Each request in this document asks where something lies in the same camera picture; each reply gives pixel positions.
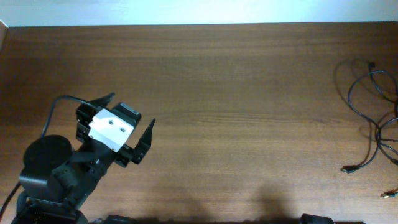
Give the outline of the black cable gold plugs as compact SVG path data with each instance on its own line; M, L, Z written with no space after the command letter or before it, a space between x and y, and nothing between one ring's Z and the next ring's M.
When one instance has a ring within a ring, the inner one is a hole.
M393 100L393 99L387 97L387 93L397 96L397 79L392 74L390 74L389 72L387 72L385 70L374 70L375 67L376 67L376 64L374 62L368 63L368 71L369 71L368 75L372 81L372 84L376 88L377 92L381 95L382 99L387 100L390 103L395 103L396 100ZM394 84L394 92L391 93L391 92L383 89L383 87L380 84L378 84L378 82L375 79L376 74L387 75L392 80L392 82Z

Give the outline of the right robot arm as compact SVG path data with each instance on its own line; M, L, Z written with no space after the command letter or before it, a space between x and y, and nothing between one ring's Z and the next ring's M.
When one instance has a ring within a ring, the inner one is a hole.
M334 221L329 217L304 213L300 217L300 224L334 224Z

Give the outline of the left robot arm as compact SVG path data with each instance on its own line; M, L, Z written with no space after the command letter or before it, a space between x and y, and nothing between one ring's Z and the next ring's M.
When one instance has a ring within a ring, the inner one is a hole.
M40 137L24 153L24 168L14 187L23 191L17 198L13 223L88 223L80 207L109 167L143 160L152 144L155 123L150 122L135 147L128 146L142 116L125 103L108 108L113 97L114 93L90 101L57 97L57 101L80 103L76 139L81 146L74 149L66 137L48 135L51 119L46 119Z

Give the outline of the black cable white-tipped plug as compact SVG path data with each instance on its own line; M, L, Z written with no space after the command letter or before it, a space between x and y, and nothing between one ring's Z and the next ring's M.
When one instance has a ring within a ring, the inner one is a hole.
M382 155L382 152L377 148L376 133L382 123L397 118L397 96L387 93L387 97L396 100L395 103L390 103L382 99L372 84L368 75L369 71L363 75L355 78L355 81L348 88L346 93L340 96L348 108L353 111L359 118L367 123L369 132L364 136L368 139L368 151L364 159L352 165L343 166L340 171L345 174L351 174L370 165L377 155ZM394 92L394 84L387 75L376 74L375 79L383 89ZM397 139L396 137L386 136L389 128L396 128L397 122L390 124L382 130L384 138ZM397 150L397 143L392 142L391 146Z

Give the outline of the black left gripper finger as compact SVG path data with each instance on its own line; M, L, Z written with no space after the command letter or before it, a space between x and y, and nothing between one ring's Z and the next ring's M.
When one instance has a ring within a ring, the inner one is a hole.
M140 164L152 145L152 132L155 125L155 118L150 122L137 145L133 149L133 157L131 162Z
M113 100L115 92L109 93L101 98L97 98L89 101L89 106L91 108L105 108Z

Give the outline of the black cable small plug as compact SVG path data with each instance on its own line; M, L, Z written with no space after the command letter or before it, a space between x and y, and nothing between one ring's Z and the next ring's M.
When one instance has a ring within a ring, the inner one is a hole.
M382 154L395 166L397 166L397 150L395 150L391 143L397 143L397 139L384 138L382 136L382 130L389 126L390 124L396 123L397 118L390 119L385 123L382 123L376 133L377 148L382 152Z

